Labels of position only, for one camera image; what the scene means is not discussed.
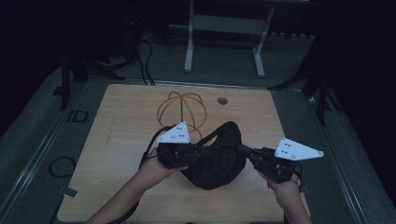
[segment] wooden table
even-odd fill
[[[137,171],[149,141],[162,127],[157,120],[157,110],[171,91],[196,93],[202,98],[207,115],[199,129],[203,136],[228,120],[238,124],[242,142],[249,147],[276,148],[284,136],[269,91],[110,85],[69,185],[78,191],[78,196],[64,197],[58,213],[61,221],[88,219]],[[220,97],[226,98],[228,104],[219,104]],[[202,122],[203,107],[194,100],[189,101],[189,106],[195,122]],[[188,109],[183,111],[183,119],[191,124]],[[179,123],[180,118],[180,103],[173,103],[163,113],[162,122],[172,125]],[[191,133],[192,143],[199,139],[198,132]],[[147,191],[129,220],[254,222],[282,219],[283,211],[274,193],[247,161],[246,168],[231,184],[213,190],[196,188],[182,173],[173,174]]]

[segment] black pouch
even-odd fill
[[[211,139],[215,142],[204,147]],[[245,168],[246,158],[238,154],[242,144],[241,132],[236,123],[225,122],[213,133],[199,141],[203,154],[189,169],[181,171],[190,182],[202,189],[215,189],[231,183]]]

